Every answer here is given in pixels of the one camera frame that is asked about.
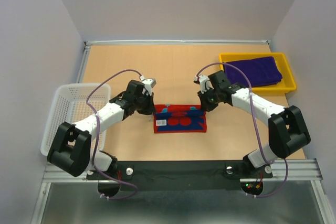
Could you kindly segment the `red blue patterned towel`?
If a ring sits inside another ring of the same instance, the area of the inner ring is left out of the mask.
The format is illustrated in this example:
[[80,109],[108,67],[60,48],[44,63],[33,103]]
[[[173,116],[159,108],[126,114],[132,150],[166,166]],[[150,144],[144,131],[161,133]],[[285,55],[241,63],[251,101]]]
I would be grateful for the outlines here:
[[157,104],[153,131],[159,133],[205,133],[206,114],[196,104]]

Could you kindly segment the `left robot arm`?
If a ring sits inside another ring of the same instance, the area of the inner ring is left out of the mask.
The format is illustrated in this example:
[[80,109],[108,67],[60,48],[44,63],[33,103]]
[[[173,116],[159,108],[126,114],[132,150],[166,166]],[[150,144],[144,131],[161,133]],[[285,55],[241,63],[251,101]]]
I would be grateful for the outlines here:
[[58,126],[47,155],[47,161],[68,174],[77,177],[92,165],[91,143],[110,126],[124,121],[135,111],[139,114],[155,113],[155,79],[131,80],[125,91],[112,98],[102,109],[75,123]]

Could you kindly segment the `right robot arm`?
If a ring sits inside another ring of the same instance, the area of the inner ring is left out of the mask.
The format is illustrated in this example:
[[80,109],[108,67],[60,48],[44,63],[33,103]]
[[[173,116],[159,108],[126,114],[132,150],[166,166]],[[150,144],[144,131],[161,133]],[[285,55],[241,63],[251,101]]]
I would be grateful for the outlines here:
[[249,113],[253,121],[260,120],[268,127],[268,143],[259,145],[243,157],[239,168],[244,175],[253,177],[264,165],[278,158],[285,159],[311,142],[298,107],[285,108],[254,94],[242,84],[232,84],[222,70],[209,76],[198,74],[194,83],[200,86],[197,95],[203,111],[210,112],[220,103],[227,103]]

